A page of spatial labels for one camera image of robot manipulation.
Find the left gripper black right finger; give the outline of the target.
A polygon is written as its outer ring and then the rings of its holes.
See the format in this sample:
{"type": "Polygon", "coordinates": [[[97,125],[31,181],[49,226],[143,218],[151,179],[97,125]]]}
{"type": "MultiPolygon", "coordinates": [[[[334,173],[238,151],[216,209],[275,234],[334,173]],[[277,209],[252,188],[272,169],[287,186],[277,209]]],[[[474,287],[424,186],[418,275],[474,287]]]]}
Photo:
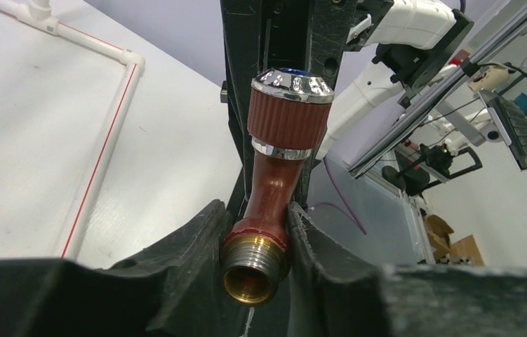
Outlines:
{"type": "Polygon", "coordinates": [[[374,266],[287,209],[294,336],[527,336],[527,269],[374,266]]]}

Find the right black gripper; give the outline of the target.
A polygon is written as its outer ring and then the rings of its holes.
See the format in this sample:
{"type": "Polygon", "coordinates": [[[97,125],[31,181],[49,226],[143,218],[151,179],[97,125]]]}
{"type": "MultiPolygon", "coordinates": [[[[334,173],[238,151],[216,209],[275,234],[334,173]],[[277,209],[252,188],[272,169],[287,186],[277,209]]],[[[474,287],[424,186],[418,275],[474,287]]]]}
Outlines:
{"type": "Polygon", "coordinates": [[[229,210],[244,210],[251,194],[254,150],[246,130],[251,79],[270,67],[305,70],[335,88],[354,21],[377,25],[392,1],[221,1],[228,126],[242,168],[229,210]]]}

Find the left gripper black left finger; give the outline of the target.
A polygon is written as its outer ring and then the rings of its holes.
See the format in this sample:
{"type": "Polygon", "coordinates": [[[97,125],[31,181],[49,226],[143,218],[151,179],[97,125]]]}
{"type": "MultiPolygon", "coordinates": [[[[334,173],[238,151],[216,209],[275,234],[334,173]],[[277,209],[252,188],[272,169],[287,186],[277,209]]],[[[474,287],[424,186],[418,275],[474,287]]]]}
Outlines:
{"type": "Polygon", "coordinates": [[[107,269],[60,258],[0,260],[0,336],[233,336],[213,200],[185,225],[107,269]]]}

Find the red-brown water faucet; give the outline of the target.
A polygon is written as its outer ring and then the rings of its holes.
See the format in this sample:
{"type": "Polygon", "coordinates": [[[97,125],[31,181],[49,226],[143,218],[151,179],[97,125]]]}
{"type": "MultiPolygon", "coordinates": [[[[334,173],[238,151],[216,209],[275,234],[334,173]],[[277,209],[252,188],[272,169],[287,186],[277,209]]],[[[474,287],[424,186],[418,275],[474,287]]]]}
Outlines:
{"type": "Polygon", "coordinates": [[[271,300],[288,274],[288,205],[305,160],[323,138],[333,99],[326,82],[304,70],[270,68],[251,81],[251,195],[220,249],[222,286],[242,305],[271,300]]]}

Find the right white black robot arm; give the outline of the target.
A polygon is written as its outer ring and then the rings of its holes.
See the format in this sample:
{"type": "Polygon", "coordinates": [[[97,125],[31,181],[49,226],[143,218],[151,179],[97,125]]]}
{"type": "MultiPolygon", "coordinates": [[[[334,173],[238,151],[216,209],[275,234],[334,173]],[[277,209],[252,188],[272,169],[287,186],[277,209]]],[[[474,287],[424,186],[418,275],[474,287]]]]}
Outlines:
{"type": "Polygon", "coordinates": [[[222,101],[242,163],[229,208],[254,189],[255,154],[302,160],[305,203],[315,164],[351,130],[370,131],[362,157],[396,140],[396,112],[441,71],[472,21],[441,1],[222,1],[222,101]]]}

